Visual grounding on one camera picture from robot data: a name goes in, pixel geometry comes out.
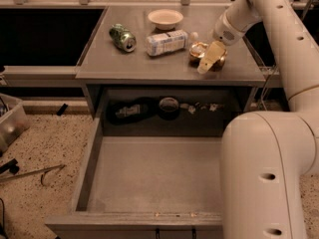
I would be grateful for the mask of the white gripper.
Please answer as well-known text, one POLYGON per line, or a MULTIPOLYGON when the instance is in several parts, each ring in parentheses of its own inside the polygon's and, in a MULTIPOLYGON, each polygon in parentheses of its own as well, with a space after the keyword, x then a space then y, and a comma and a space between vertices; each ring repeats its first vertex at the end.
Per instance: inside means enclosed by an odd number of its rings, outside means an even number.
POLYGON ((214 40, 205 50, 199 61, 197 71, 205 74, 208 71, 220 71, 225 64, 227 51, 225 46, 238 42, 246 32, 246 24, 238 17, 231 18, 224 12, 216 21, 212 31, 214 40))

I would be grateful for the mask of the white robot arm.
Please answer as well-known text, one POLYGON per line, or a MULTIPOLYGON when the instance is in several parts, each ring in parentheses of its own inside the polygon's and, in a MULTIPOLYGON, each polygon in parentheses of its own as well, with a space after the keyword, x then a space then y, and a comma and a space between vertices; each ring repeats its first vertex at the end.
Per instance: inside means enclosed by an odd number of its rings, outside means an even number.
POLYGON ((223 133, 224 239, 307 239, 299 179, 319 164, 319 47, 291 1, 235 0, 213 30, 241 38, 262 23, 289 106, 243 114, 223 133))

